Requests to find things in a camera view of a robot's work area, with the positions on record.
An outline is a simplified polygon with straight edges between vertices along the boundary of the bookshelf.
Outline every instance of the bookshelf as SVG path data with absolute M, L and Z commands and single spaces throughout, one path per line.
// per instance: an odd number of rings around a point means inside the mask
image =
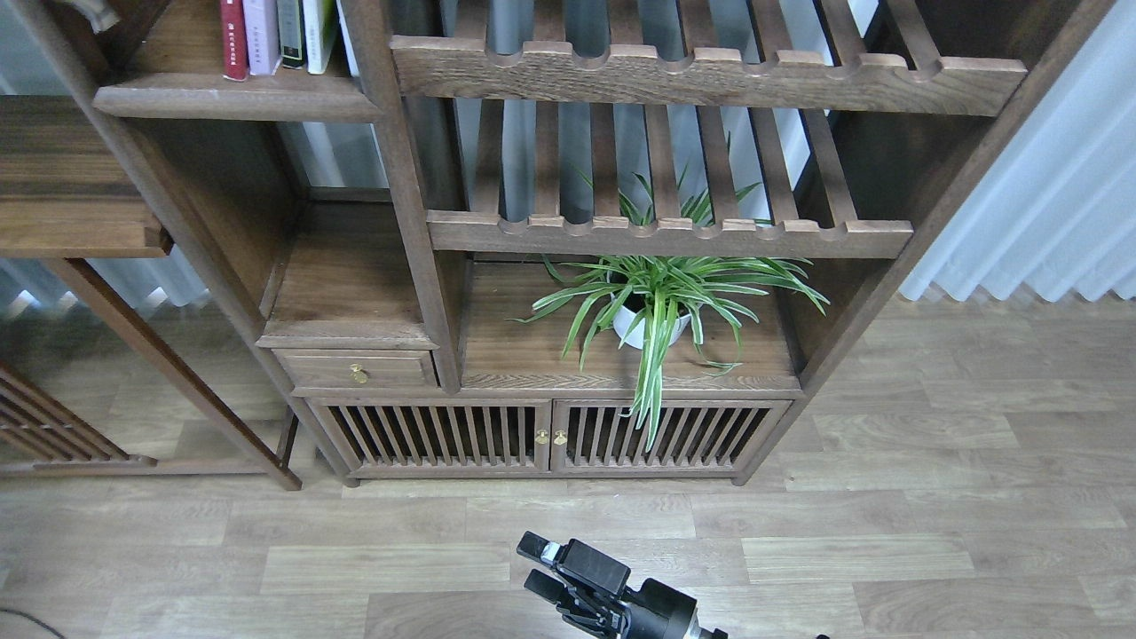
M 492 3 L 343 1 L 359 61 L 227 83 L 208 0 L 139 3 L 97 39 L 66 9 L 8 0 L 131 181 L 346 483 L 399 476 L 729 476 L 744 483 L 825 384 L 953 211 L 1108 11 L 1105 0 L 887 0 L 863 38 L 818 0 L 829 58 L 794 49 L 778 2 L 737 0 L 758 58 L 719 45 L 709 6 L 676 0 L 684 57 L 643 43 L 634 1 L 605 3 L 607 45 L 583 57 L 560 2 L 534 5 L 511 56 L 486 52 Z M 456 98 L 484 100 L 467 198 Z M 537 206 L 500 202 L 501 100 L 534 100 Z M 591 105 L 594 210 L 561 215 L 559 103 Z M 611 105 L 643 105 L 650 227 L 618 217 Z M 715 217 L 675 215 L 668 103 L 698 110 Z M 737 214 L 720 108 L 744 107 L 772 219 Z M 811 156 L 795 185 L 771 109 L 796 109 Z M 309 188 L 274 122 L 373 123 L 389 193 Z M 442 140 L 431 152 L 421 142 Z M 826 316 L 762 299 L 742 366 L 667 363 L 666 435 L 637 454 L 618 414 L 634 355 L 601 335 L 580 372 L 567 317 L 508 322 L 553 290 L 534 252 L 777 255 L 815 262 Z M 711 335 L 711 349 L 732 340 Z M 720 354 L 730 359 L 733 354 Z

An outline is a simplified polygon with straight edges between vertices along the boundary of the slatted shelf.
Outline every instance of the slatted shelf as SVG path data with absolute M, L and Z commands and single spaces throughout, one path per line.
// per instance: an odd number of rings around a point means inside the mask
M 532 39 L 516 53 L 487 45 L 488 0 L 461 0 L 453 38 L 395 35 L 391 48 L 404 94 L 443 98 L 994 116 L 1026 75 L 1018 60 L 941 55 L 914 0 L 882 2 L 910 60 L 868 51 L 846 0 L 816 0 L 832 65 L 793 48 L 778 0 L 736 1 L 749 10 L 759 63 L 719 45 L 705 0 L 679 0 L 680 60 L 643 44 L 636 0 L 608 0 L 610 44 L 594 58 L 565 40 L 559 0 L 536 2 Z
M 482 103 L 479 141 L 469 211 L 428 214 L 435 249 L 494 252 L 561 252 L 586 255 L 718 255 L 772 257 L 894 258 L 912 234 L 907 221 L 861 219 L 841 166 L 828 121 L 820 110 L 800 116 L 827 202 L 827 216 L 803 218 L 797 210 L 780 135 L 768 108 L 747 109 L 763 174 L 761 191 L 769 219 L 742 217 L 728 144 L 717 107 L 698 107 L 702 152 L 713 208 L 713 222 L 699 225 L 679 215 L 668 109 L 644 107 L 650 180 L 655 218 L 634 225 L 619 214 L 612 105 L 591 105 L 592 191 L 590 219 L 568 221 L 559 209 L 557 165 L 558 106 L 536 106 L 535 207 L 500 209 L 502 181 L 502 102 Z M 750 197 L 759 197 L 754 192 Z
M 216 0 L 173 0 L 94 106 L 119 117 L 375 122 L 379 111 L 346 68 L 342 39 L 321 75 L 281 67 L 244 82 L 222 77 Z

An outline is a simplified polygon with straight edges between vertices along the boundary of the white flower pot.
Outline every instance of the white flower pot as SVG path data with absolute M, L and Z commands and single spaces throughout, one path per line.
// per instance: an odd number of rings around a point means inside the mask
M 646 321 L 644 320 L 643 322 L 640 322 L 640 325 L 635 326 L 635 330 L 628 333 L 627 329 L 630 327 L 632 322 L 634 320 L 635 320 L 635 313 L 628 310 L 626 306 L 620 306 L 619 310 L 616 313 L 616 318 L 612 321 L 612 327 L 616 330 L 616 334 L 619 335 L 621 339 L 624 339 L 624 341 L 626 341 L 628 346 L 633 346 L 642 350 L 643 326 L 644 324 L 646 324 Z M 682 335 L 683 331 L 686 330 L 686 326 L 690 325 L 691 325 L 691 316 L 688 314 L 679 316 L 678 322 L 675 323 L 675 330 L 670 334 L 670 343 L 675 343 L 676 341 L 678 341 L 678 337 Z

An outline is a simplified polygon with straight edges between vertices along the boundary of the wooden floor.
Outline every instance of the wooden floor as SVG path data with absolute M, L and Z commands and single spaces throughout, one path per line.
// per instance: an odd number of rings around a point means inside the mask
M 210 307 L 166 314 L 242 416 L 278 416 Z M 62 364 L 30 355 L 50 341 L 32 324 L 50 322 L 9 321 L 0 352 L 92 423 L 125 420 L 111 437 L 128 451 L 223 448 L 112 338 L 89 342 L 82 312 L 67 320 Z M 531 565 L 512 549 L 531 529 L 698 597 L 703 625 L 736 639 L 1131 639 L 1134 338 L 1136 305 L 1117 300 L 896 300 L 745 488 L 343 489 L 310 445 L 298 493 L 261 478 L 0 481 L 0 606 L 69 639 L 585 637 L 521 589 Z M 0 615 L 0 637 L 47 633 Z

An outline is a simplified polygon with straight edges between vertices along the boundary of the wooden shelf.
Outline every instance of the wooden shelf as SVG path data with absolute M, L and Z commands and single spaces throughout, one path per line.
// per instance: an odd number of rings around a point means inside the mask
M 162 257 L 170 240 L 69 97 L 0 98 L 0 257 Z
M 644 45 L 635 0 L 609 0 L 610 47 L 582 58 L 565 39 L 558 2 L 537 2 L 534 38 L 511 56 L 492 52 L 486 0 L 462 0 L 456 38 L 391 40 L 404 94 L 573 102 L 692 103 L 746 107 L 997 115 L 1026 75 L 1018 60 L 939 55 L 914 0 L 888 0 L 911 61 L 870 53 L 849 5 L 824 0 L 820 23 L 835 65 L 794 50 L 777 0 L 751 0 L 760 64 L 718 45 L 710 9 L 680 1 L 686 57 L 660 58 Z
M 429 350 L 390 205 L 316 204 L 257 346 Z
M 535 205 L 532 211 L 502 215 L 502 102 L 482 102 L 475 186 L 470 211 L 433 210 L 427 217 L 434 248 L 496 252 L 582 255 L 718 255 L 774 257 L 894 258 L 913 232 L 907 221 L 860 219 L 844 180 L 836 146 L 822 111 L 802 110 L 802 124 L 819 167 L 828 215 L 819 223 L 802 219 L 793 194 L 777 124 L 771 109 L 749 109 L 762 168 L 760 192 L 770 219 L 741 217 L 729 165 L 726 134 L 717 107 L 699 107 L 713 223 L 700 226 L 679 215 L 667 107 L 644 108 L 651 185 L 657 219 L 632 225 L 619 215 L 615 125 L 611 105 L 592 105 L 592 184 L 595 214 L 584 223 L 560 215 L 558 105 L 536 109 Z M 507 222 L 504 218 L 521 222 Z
M 153 24 L 120 78 L 94 106 L 119 117 L 375 122 L 378 109 L 351 78 L 342 39 L 327 73 L 279 68 L 245 82 L 222 77 L 216 1 L 174 0 Z
M 579 371 L 579 351 L 560 358 L 574 312 L 563 308 L 533 324 L 510 322 L 528 317 L 531 305 L 557 290 L 540 264 L 478 263 L 466 312 L 466 366 L 462 388 L 470 393 L 510 392 L 512 397 L 613 398 L 632 396 L 640 351 L 618 349 L 619 339 L 598 335 Z M 667 356 L 666 397 L 669 399 L 754 399 L 802 397 L 788 341 L 774 296 L 746 300 L 761 318 L 743 329 L 743 365 L 712 376 L 686 334 Z M 737 360 L 733 334 L 725 322 L 705 320 L 704 352 L 719 362 Z

